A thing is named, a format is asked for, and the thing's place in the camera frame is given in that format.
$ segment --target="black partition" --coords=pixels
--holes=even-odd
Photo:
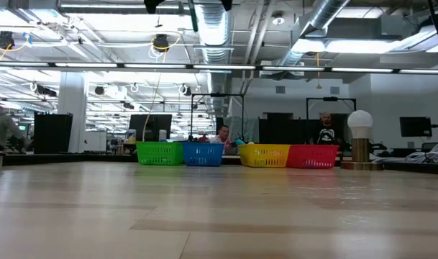
[[[35,114],[34,153],[67,153],[73,114]]]

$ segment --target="lamp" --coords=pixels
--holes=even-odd
[[[348,117],[348,127],[353,134],[352,161],[342,162],[341,167],[352,170],[383,170],[381,163],[371,163],[369,159],[369,139],[373,125],[372,116],[359,110]]]

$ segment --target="air duct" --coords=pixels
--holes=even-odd
[[[326,29],[349,2],[350,0],[316,0],[313,4],[313,10],[305,17],[297,19],[292,32],[293,46],[300,36],[317,29]],[[303,52],[294,50],[294,47],[292,47],[278,61],[278,65],[296,65],[303,55]]]
[[[217,47],[229,45],[230,14],[221,4],[199,4],[196,6],[199,36],[201,44],[215,48],[202,48],[206,64],[227,64],[230,62],[230,51]],[[230,88],[231,76],[226,73],[208,73],[208,88],[210,93],[227,93]],[[214,111],[221,111],[222,100],[213,99]]]

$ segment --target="green basket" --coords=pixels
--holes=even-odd
[[[136,142],[141,165],[180,165],[183,163],[182,143]]]

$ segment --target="ceiling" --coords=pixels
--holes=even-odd
[[[140,1],[69,1],[63,0],[61,4],[140,4]],[[165,1],[161,6],[177,4],[177,1]],[[259,1],[234,1],[231,10],[231,39],[229,49],[231,51],[231,64],[243,64],[248,42],[250,41],[251,28],[254,23],[263,21],[266,18],[266,9],[263,7],[263,15],[255,17],[257,4]],[[284,19],[282,24],[273,24],[273,18],[266,29],[257,30],[257,37],[264,33],[263,41],[256,55],[256,63],[262,61],[271,62],[279,60],[291,49],[293,39],[291,32],[297,18],[311,11],[313,1],[294,0],[294,1],[275,1],[272,14],[281,11]],[[421,22],[428,17],[425,0],[351,0],[350,3],[337,15],[337,18],[329,26],[329,31],[336,32],[335,28],[344,26],[340,21],[348,24],[365,22],[382,22],[382,35],[384,32],[394,32],[403,28],[409,31],[406,36],[422,36],[417,32],[421,29]],[[119,62],[119,63],[203,63],[204,57],[201,47],[204,45],[198,33],[193,31],[191,17],[189,15],[175,14],[122,14],[118,10],[113,13],[98,14],[97,12],[88,13],[62,13],[54,14],[51,12],[13,12],[9,9],[0,8],[0,31],[12,31],[15,40],[14,49],[22,47],[15,52],[7,52],[2,60],[6,61],[45,61],[45,62]],[[383,25],[390,19],[397,19],[396,28]],[[156,57],[156,52],[152,51],[152,40],[156,35],[166,34],[168,42],[172,46],[166,56]],[[25,35],[31,37],[31,43],[24,45]],[[426,45],[414,45],[412,48],[399,49],[399,43],[407,38],[403,35],[396,35],[401,38],[394,39],[397,48],[394,53],[333,53],[323,49],[319,53],[305,53],[300,60],[304,65],[320,66],[344,66],[344,67],[399,67],[399,68],[431,68],[438,64],[437,53],[427,53],[427,50],[438,47],[436,36],[426,39]],[[323,44],[328,45],[335,38],[324,39]],[[0,68],[0,98],[26,99],[26,101],[5,102],[8,109],[23,109],[29,117],[33,110],[53,112],[57,109],[57,100],[50,98],[49,102],[38,102],[35,99],[43,99],[38,96],[32,88],[32,82],[48,87],[60,94],[60,71],[29,71],[20,69]],[[232,74],[233,77],[241,77],[241,73]],[[318,73],[305,73],[298,75],[296,79],[310,81],[317,78]],[[349,83],[356,79],[358,74],[351,73],[323,73],[321,78],[342,79],[344,83]],[[181,122],[176,122],[175,128],[179,135],[184,135],[187,125],[188,110],[190,105],[185,103],[191,100],[189,96],[184,96],[183,86],[191,87],[194,93],[209,93],[210,88],[207,81],[207,73],[157,73],[157,72],[117,72],[101,71],[86,72],[89,82],[88,105],[88,128],[89,129],[108,129],[113,132],[124,132],[127,128],[128,118],[134,112],[148,112],[150,102],[155,97],[156,101],[171,102],[168,105],[154,104],[152,112],[172,112],[186,113]],[[159,91],[155,94],[154,89],[159,84]],[[97,86],[104,88],[113,87],[121,91],[126,88],[125,99],[128,101],[147,101],[148,104],[141,104],[136,110],[125,109],[122,104],[116,102],[99,103],[102,100],[117,99],[116,96],[98,96],[94,93]],[[223,100],[224,109],[227,108],[227,100]],[[214,111],[209,105],[200,105],[197,112],[204,113],[204,120],[207,127],[197,129],[197,132],[214,131]]]

